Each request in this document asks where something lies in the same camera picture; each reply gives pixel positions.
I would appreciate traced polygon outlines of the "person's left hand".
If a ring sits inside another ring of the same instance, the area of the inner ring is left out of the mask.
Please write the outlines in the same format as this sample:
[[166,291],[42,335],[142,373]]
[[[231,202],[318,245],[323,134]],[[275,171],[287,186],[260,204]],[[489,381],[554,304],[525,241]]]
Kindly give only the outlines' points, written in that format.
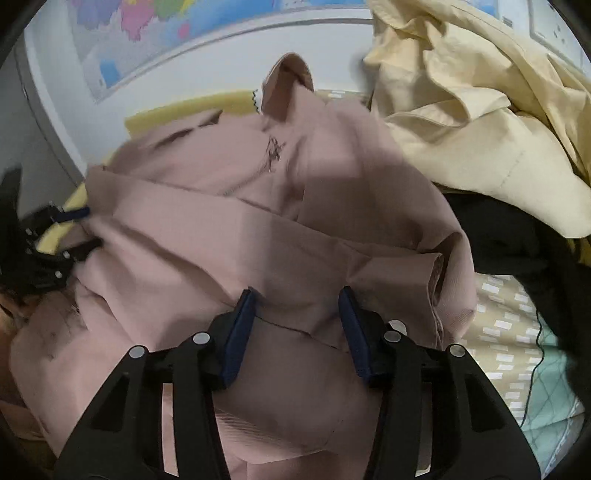
[[1,290],[1,310],[19,327],[54,332],[75,309],[75,301],[64,291],[18,297],[6,289]]

